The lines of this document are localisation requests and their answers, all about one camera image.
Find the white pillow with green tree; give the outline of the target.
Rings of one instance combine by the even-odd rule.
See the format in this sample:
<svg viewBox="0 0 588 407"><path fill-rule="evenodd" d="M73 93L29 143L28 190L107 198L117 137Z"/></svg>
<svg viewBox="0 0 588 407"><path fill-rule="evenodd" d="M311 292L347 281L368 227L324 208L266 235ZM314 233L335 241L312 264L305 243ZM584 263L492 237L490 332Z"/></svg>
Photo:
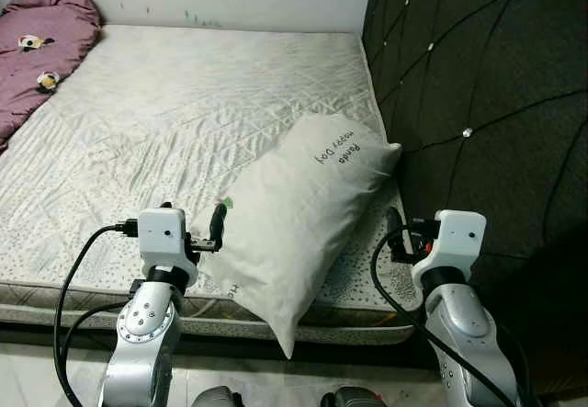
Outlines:
<svg viewBox="0 0 588 407"><path fill-rule="evenodd" d="M360 121L305 116L224 193L223 245L203 272L267 324L287 359L300 319L401 151Z"/></svg>

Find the right robot leg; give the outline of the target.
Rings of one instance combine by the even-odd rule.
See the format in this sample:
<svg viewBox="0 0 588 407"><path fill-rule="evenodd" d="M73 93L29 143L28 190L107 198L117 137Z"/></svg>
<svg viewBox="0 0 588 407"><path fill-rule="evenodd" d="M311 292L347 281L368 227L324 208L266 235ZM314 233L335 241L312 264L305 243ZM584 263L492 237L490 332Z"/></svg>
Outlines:
<svg viewBox="0 0 588 407"><path fill-rule="evenodd" d="M388 407L382 396L364 387L343 386L320 398L319 407Z"/></svg>

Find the left robot leg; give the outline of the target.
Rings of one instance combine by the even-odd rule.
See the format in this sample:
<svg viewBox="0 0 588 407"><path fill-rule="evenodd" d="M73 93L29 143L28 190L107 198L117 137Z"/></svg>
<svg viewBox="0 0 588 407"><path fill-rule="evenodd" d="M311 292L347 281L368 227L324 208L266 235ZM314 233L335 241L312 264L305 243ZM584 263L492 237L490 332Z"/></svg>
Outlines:
<svg viewBox="0 0 588 407"><path fill-rule="evenodd" d="M190 407L244 407L243 398L238 391L228 389L227 386L213 387L203 390L195 396Z"/></svg>

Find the robot leg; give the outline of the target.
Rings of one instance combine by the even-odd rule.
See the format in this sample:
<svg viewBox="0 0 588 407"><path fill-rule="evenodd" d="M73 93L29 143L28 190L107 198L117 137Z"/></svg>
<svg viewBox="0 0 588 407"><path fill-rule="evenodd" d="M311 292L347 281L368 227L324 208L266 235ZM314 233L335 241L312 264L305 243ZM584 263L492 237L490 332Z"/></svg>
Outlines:
<svg viewBox="0 0 588 407"><path fill-rule="evenodd" d="M382 396L364 387L343 386L320 398L319 407L388 407Z"/></svg>
<svg viewBox="0 0 588 407"><path fill-rule="evenodd" d="M203 390L195 396L190 407L244 407L243 398L238 391L228 389L227 386L213 387Z"/></svg>

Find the black tufted headboard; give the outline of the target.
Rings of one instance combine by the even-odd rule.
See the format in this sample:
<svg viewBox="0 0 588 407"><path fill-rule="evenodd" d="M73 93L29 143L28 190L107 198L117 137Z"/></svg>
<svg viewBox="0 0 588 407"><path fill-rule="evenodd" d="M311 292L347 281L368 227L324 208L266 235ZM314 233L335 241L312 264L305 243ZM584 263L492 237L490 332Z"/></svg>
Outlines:
<svg viewBox="0 0 588 407"><path fill-rule="evenodd" d="M583 395L587 0L368 0L364 47L401 209L487 220L470 284L543 401Z"/></svg>

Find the purple blanket with panda prints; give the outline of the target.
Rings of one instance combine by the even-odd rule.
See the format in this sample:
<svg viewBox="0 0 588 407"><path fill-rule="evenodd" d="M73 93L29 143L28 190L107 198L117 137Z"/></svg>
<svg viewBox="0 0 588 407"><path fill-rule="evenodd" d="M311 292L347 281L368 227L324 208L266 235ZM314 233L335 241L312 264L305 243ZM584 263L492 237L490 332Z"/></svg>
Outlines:
<svg viewBox="0 0 588 407"><path fill-rule="evenodd" d="M0 154L96 46L101 25L93 0L9 0L0 8Z"/></svg>

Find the white quilted mattress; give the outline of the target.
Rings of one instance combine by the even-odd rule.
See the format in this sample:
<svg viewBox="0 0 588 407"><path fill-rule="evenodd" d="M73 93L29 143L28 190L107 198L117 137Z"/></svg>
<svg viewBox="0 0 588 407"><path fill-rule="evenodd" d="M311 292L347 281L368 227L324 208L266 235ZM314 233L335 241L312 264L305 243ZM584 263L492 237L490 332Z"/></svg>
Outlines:
<svg viewBox="0 0 588 407"><path fill-rule="evenodd" d="M0 322L51 326L60 285L93 231L171 201L193 233L232 180L299 117L342 114L387 132L364 53L348 33L108 25L100 41L0 154ZM393 345L412 334L370 286L390 183L371 201L299 343ZM72 280L63 322L129 296L138 240L101 236ZM182 307L184 333L276 340L205 274Z"/></svg>

